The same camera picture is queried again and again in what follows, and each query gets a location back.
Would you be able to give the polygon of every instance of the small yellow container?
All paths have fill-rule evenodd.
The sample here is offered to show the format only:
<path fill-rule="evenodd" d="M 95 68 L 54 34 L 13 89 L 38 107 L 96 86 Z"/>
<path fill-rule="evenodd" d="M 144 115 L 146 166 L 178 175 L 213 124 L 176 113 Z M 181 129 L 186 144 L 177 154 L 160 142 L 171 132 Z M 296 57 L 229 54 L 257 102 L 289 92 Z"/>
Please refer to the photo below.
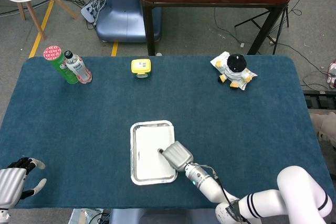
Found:
<path fill-rule="evenodd" d="M 138 78 L 146 78 L 151 74 L 151 60 L 150 59 L 138 59 L 132 60 L 131 70 L 132 73 Z"/>

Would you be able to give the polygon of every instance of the metal tray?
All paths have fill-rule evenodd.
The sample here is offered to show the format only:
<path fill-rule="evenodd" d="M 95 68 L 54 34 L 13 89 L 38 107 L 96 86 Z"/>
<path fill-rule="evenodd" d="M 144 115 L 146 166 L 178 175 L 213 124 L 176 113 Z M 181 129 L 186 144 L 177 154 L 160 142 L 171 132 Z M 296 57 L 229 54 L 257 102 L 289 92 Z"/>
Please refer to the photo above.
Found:
<path fill-rule="evenodd" d="M 168 161 L 158 152 L 175 142 L 169 121 L 135 123 L 131 127 L 131 179 L 137 185 L 170 183 L 177 178 Z"/>

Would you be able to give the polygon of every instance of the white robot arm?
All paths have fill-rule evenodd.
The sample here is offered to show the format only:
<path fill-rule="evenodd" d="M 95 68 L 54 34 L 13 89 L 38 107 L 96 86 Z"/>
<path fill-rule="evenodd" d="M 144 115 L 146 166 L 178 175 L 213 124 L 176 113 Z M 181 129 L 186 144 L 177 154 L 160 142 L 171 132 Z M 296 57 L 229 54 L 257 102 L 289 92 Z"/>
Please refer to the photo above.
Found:
<path fill-rule="evenodd" d="M 279 190 L 261 191 L 239 200 L 223 189 L 210 166 L 193 163 L 193 155 L 180 142 L 159 152 L 177 171 L 185 171 L 187 178 L 209 201 L 220 203 L 216 216 L 221 224 L 256 223 L 254 219 L 276 215 L 288 215 L 291 224 L 325 224 L 323 217 L 332 209 L 330 197 L 299 166 L 287 167 L 279 173 Z M 210 168 L 214 178 L 202 167 Z"/>
<path fill-rule="evenodd" d="M 9 223 L 8 210 L 16 206 L 20 199 L 37 194 L 44 187 L 47 179 L 38 185 L 23 191 L 27 175 L 34 168 L 44 169 L 45 164 L 37 159 L 24 157 L 11 163 L 6 169 L 0 169 L 0 223 Z"/>

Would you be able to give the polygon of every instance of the plastic bottle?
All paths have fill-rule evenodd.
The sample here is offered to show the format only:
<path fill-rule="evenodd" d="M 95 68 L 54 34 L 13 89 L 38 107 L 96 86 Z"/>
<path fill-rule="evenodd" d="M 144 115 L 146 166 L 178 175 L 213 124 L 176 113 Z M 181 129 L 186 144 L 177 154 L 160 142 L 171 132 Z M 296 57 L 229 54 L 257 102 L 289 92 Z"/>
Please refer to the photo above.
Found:
<path fill-rule="evenodd" d="M 71 51 L 67 50 L 64 52 L 66 58 L 66 64 L 68 69 L 70 69 L 78 78 L 78 80 L 83 83 L 89 83 L 92 80 L 91 72 L 85 67 L 85 64 L 81 57 L 74 55 Z"/>

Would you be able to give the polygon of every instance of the green can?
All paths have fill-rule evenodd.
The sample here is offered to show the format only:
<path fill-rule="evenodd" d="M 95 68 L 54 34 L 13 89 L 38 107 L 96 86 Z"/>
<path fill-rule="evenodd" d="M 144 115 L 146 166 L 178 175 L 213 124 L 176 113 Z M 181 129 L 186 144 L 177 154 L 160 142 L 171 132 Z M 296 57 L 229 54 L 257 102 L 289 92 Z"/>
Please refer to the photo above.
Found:
<path fill-rule="evenodd" d="M 65 64 L 65 56 L 59 46 L 50 46 L 43 52 L 43 57 L 67 80 L 69 84 L 78 82 L 76 75 Z"/>

